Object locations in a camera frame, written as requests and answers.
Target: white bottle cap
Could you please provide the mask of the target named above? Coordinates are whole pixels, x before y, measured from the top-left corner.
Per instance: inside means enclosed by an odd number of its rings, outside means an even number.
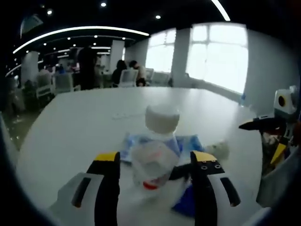
[[[145,125],[159,134],[172,133],[178,126],[180,113],[171,105],[150,105],[145,112]]]

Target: curved ceiling light strip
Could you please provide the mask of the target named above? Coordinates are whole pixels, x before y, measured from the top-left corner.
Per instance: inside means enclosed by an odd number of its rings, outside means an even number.
[[[44,60],[40,60],[38,61],[38,64],[43,63]],[[17,67],[14,67],[13,69],[11,69],[6,75],[5,77],[9,76],[14,70],[18,69],[19,67],[21,67],[21,65],[18,65]]]
[[[62,33],[62,32],[70,32],[70,31],[77,31],[77,30],[87,30],[87,29],[103,29],[103,30],[114,30],[114,31],[121,31],[121,32],[130,32],[130,33],[135,33],[135,34],[140,34],[140,35],[144,35],[144,36],[149,36],[150,34],[148,33],[144,33],[144,32],[140,32],[140,31],[135,31],[135,30],[131,30],[131,29],[127,29],[127,28],[119,28],[119,27],[108,27],[108,26],[83,26],[83,27],[70,27],[70,28],[65,28],[65,29],[61,29],[61,30],[57,30],[57,31],[53,31],[53,32],[49,32],[43,35],[40,35],[34,39],[29,40],[28,42],[24,43],[23,45],[19,46],[18,48],[16,48],[13,51],[13,54],[15,54],[16,52],[18,52],[19,50],[21,50],[22,48],[24,48],[25,46],[33,43],[34,41],[37,41],[39,39],[45,38],[49,35],[53,35],[53,34],[58,34],[58,33]]]

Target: person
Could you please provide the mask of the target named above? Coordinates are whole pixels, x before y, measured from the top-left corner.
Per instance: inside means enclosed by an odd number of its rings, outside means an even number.
[[[78,62],[81,90],[93,89],[95,84],[94,65],[96,62],[96,53],[91,48],[83,48],[79,52]]]
[[[116,69],[112,75],[113,87],[118,87],[120,77],[121,77],[121,72],[122,70],[126,70],[126,69],[127,69],[126,63],[123,60],[119,60],[116,65]]]
[[[137,61],[132,60],[129,64],[130,67],[134,68],[135,70],[138,70],[138,76],[136,79],[136,86],[145,86],[146,81],[146,70],[145,67],[142,65],[139,65]]]

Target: small white object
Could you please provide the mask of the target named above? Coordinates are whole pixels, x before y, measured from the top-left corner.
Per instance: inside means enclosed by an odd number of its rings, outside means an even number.
[[[213,155],[218,161],[226,160],[229,156],[229,146],[226,141],[221,141],[205,147],[205,151]]]
[[[155,105],[146,108],[145,125],[156,133],[168,134],[174,132],[179,119],[179,110],[171,105]]]

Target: column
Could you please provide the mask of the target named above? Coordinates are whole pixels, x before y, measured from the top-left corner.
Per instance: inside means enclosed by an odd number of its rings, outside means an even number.
[[[189,51],[190,28],[177,30],[174,43],[174,57],[171,73],[174,87],[189,87],[190,82],[185,78],[187,57]]]
[[[21,86],[23,86],[27,80],[35,81],[39,73],[38,59],[39,53],[35,51],[27,53],[22,59]]]

